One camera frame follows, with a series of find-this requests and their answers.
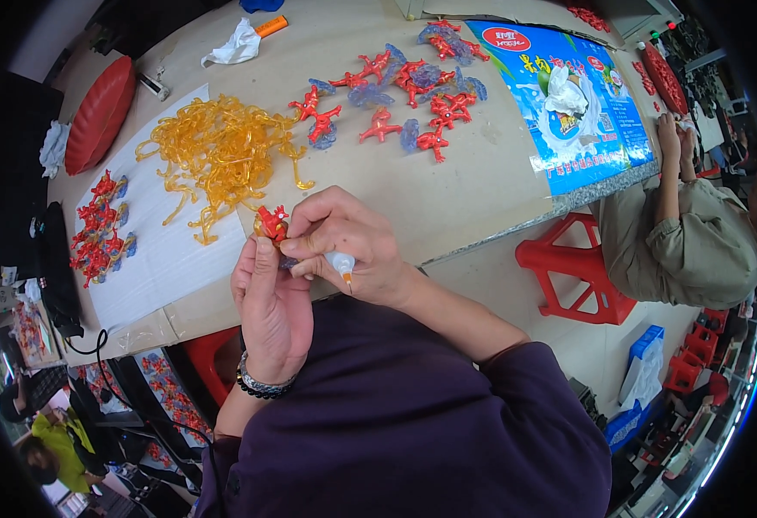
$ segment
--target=bracelet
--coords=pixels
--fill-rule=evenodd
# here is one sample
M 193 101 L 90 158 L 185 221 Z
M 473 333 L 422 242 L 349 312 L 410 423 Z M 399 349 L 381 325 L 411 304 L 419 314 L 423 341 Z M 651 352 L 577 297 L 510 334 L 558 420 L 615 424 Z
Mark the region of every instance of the bracelet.
M 249 357 L 249 353 L 247 351 L 244 351 L 243 356 L 241 356 L 240 358 L 240 364 L 238 365 L 238 385 L 240 385 L 241 390 L 249 393 L 249 395 L 255 396 L 256 398 L 278 399 L 282 397 L 290 388 L 292 388 L 292 383 L 295 381 L 297 375 L 288 379 L 286 382 L 281 383 L 280 385 L 268 385 L 266 383 L 261 383 L 255 378 L 249 376 L 249 372 L 247 372 L 246 370 L 247 357 Z

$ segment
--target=white foam sheet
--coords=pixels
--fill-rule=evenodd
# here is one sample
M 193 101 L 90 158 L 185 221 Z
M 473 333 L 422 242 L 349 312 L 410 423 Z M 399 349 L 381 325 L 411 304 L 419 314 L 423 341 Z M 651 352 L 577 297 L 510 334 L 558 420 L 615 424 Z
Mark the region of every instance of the white foam sheet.
M 128 221 L 118 235 L 125 239 L 128 232 L 133 232 L 136 236 L 136 254 L 123 257 L 122 267 L 109 273 L 104 283 L 88 286 L 99 325 L 109 332 L 229 275 L 246 241 L 235 213 L 212 226 L 210 234 L 218 235 L 215 243 L 204 246 L 195 241 L 193 236 L 197 229 L 190 228 L 188 222 L 197 221 L 200 210 L 206 207 L 202 192 L 197 203 L 187 202 L 174 220 L 163 226 L 163 220 L 177 207 L 181 193 L 166 192 L 163 179 L 156 174 L 157 169 L 166 171 L 166 162 L 160 160 L 159 155 L 139 162 L 135 160 L 137 144 L 149 139 L 156 121 L 173 116 L 196 97 L 208 99 L 208 84 L 152 119 L 106 164 L 114 181 L 122 175 L 128 177 L 125 197 L 112 203 L 114 208 L 119 207 L 120 202 L 128 204 Z M 152 149 L 146 146 L 145 151 Z M 77 207 L 87 205 L 92 197 L 89 189 Z M 75 228 L 79 230 L 83 226 L 77 217 Z

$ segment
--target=purple sleeve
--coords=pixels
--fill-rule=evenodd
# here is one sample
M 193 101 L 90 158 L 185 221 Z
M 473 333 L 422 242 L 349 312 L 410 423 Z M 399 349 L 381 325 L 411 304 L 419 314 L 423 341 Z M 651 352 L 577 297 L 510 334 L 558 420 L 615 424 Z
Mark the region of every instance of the purple sleeve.
M 540 515 L 604 516 L 612 492 L 612 455 L 551 348 L 538 341 L 512 347 L 479 370 L 505 401 L 503 421 L 536 475 L 525 490 Z
M 218 515 L 218 498 L 224 497 L 229 469 L 238 461 L 240 439 L 220 439 L 214 442 L 211 448 L 214 448 L 214 464 L 217 466 L 219 479 L 214 480 L 215 470 L 208 455 L 208 448 L 206 448 L 203 450 L 203 483 L 200 485 L 200 498 L 197 502 L 195 518 Z

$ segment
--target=black cable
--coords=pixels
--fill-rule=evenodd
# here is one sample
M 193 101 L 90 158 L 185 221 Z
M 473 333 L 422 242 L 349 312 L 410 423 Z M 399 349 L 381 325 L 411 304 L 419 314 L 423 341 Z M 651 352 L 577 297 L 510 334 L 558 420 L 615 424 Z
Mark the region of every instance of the black cable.
M 97 355 L 97 367 L 99 368 L 99 375 L 103 377 L 103 381 L 105 382 L 105 385 L 108 388 L 108 391 L 111 392 L 111 394 L 114 395 L 117 399 L 120 400 L 120 403 L 122 403 L 127 409 L 131 409 L 134 412 L 136 412 L 137 415 L 139 415 L 143 420 L 145 420 L 147 423 L 164 423 L 169 424 L 171 426 L 177 425 L 183 429 L 190 430 L 192 433 L 196 433 L 202 440 L 206 442 L 206 447 L 208 448 L 208 460 L 212 463 L 212 472 L 214 475 L 214 483 L 218 484 L 217 493 L 218 493 L 218 513 L 220 514 L 221 518 L 225 518 L 226 516 L 226 509 L 224 507 L 224 500 L 223 500 L 223 492 L 220 491 L 220 476 L 218 473 L 218 465 L 214 461 L 214 448 L 213 443 L 208 439 L 208 436 L 206 436 L 205 433 L 201 432 L 200 430 L 194 429 L 187 424 L 178 423 L 177 421 L 173 420 L 172 418 L 168 417 L 167 415 L 164 417 L 156 417 L 149 414 L 145 414 L 142 410 L 135 409 L 133 406 L 131 406 L 125 399 L 120 397 L 119 394 L 114 392 L 114 388 L 111 386 L 111 382 L 108 381 L 108 378 L 105 377 L 105 371 L 103 370 L 103 360 L 99 354 L 100 350 L 105 346 L 105 344 L 108 342 L 108 331 L 107 329 L 101 329 L 99 331 L 99 334 L 97 335 L 97 346 L 94 347 L 91 351 L 80 351 L 76 347 L 73 346 L 73 343 L 71 343 L 70 338 L 63 338 L 64 342 L 68 344 L 68 347 L 73 349 L 74 352 L 84 355 L 84 356 L 90 356 L 93 354 Z

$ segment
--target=qr code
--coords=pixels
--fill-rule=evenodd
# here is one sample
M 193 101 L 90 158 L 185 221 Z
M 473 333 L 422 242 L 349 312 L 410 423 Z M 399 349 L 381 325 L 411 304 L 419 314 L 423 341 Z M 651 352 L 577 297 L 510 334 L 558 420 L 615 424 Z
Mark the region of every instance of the qr code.
M 600 122 L 603 123 L 603 130 L 604 131 L 614 131 L 615 126 L 612 124 L 612 119 L 609 118 L 609 114 L 606 112 L 600 113 Z

